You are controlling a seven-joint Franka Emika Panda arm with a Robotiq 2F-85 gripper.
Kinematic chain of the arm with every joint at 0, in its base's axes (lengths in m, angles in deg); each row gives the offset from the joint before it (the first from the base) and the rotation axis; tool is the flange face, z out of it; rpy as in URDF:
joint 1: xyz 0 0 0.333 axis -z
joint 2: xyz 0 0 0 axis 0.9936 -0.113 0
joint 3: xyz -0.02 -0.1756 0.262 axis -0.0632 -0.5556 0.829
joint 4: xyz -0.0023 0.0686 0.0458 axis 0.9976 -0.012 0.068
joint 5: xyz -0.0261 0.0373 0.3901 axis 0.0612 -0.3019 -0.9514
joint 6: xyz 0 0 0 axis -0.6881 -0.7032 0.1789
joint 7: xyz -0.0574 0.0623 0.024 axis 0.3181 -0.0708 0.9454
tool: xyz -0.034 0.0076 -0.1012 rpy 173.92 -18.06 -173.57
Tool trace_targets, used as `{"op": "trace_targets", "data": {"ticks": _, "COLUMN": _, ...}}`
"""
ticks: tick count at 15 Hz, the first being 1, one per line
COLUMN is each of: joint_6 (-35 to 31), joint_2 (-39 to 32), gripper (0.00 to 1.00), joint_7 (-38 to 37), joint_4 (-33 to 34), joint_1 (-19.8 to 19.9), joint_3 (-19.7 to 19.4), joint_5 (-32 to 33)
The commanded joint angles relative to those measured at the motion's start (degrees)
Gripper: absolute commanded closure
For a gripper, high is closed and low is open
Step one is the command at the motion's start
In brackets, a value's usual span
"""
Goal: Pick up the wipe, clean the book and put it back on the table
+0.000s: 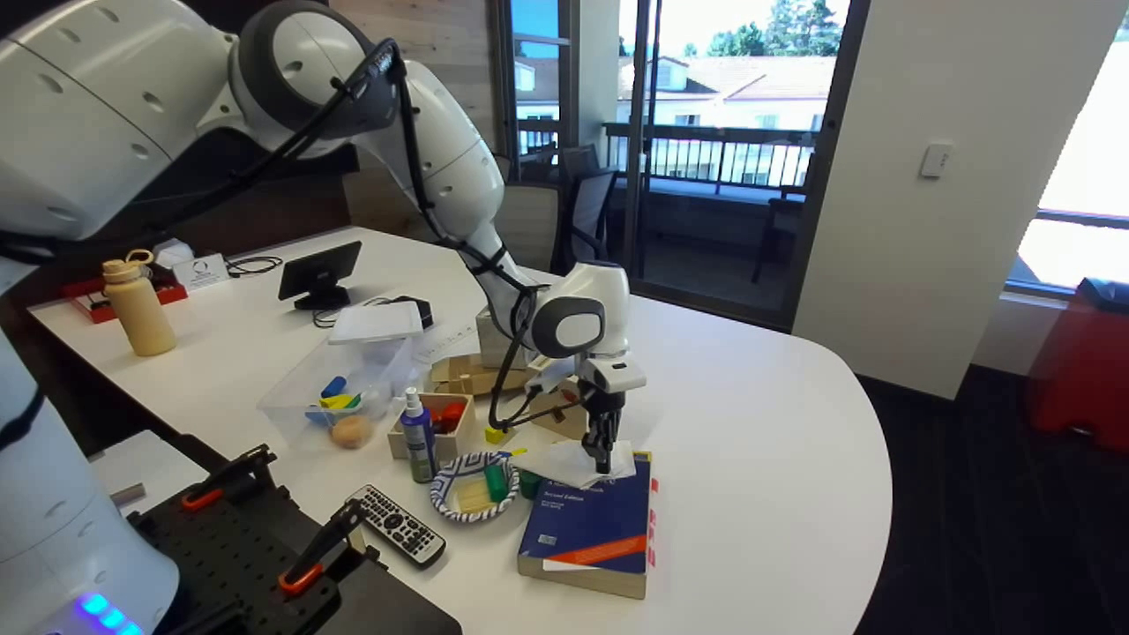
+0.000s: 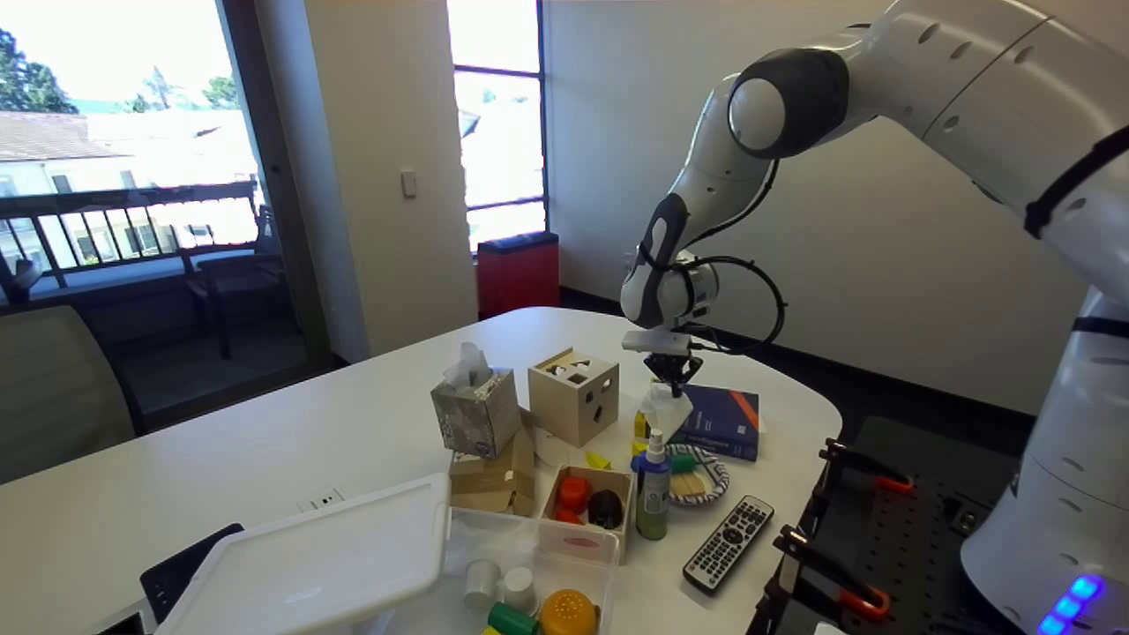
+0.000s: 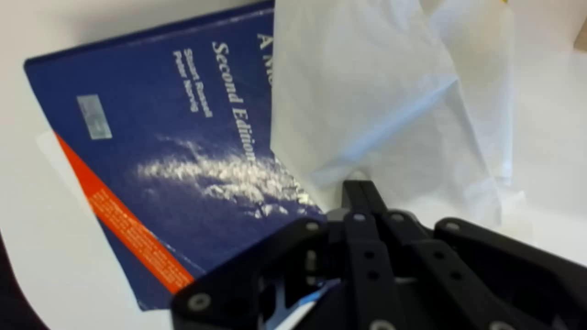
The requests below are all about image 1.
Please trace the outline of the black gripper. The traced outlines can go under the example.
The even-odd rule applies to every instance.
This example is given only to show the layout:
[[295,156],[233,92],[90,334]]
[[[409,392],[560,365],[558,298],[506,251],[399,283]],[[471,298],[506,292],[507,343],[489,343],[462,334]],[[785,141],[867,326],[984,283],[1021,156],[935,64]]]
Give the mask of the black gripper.
[[581,449],[601,471],[615,464],[615,442],[622,428],[626,396],[608,392],[601,383],[581,383],[581,408],[587,408],[587,436]]

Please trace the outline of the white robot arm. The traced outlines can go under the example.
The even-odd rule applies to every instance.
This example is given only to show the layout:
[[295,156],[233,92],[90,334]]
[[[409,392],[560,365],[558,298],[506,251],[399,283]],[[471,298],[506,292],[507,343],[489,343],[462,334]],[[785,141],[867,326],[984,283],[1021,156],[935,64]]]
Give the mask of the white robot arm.
[[627,276],[578,263],[531,283],[494,214],[501,169],[436,72],[320,0],[273,0],[222,30],[182,0],[60,0],[0,41],[0,261],[12,284],[57,263],[217,130],[269,167],[355,143],[399,175],[458,251],[514,344],[574,365],[581,449],[615,457],[627,361]]

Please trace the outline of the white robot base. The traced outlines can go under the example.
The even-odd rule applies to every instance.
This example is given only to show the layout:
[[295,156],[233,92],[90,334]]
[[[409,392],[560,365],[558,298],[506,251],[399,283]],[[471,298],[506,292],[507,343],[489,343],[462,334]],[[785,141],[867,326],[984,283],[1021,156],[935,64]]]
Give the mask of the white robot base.
[[153,635],[181,570],[117,511],[12,343],[0,422],[0,635]]

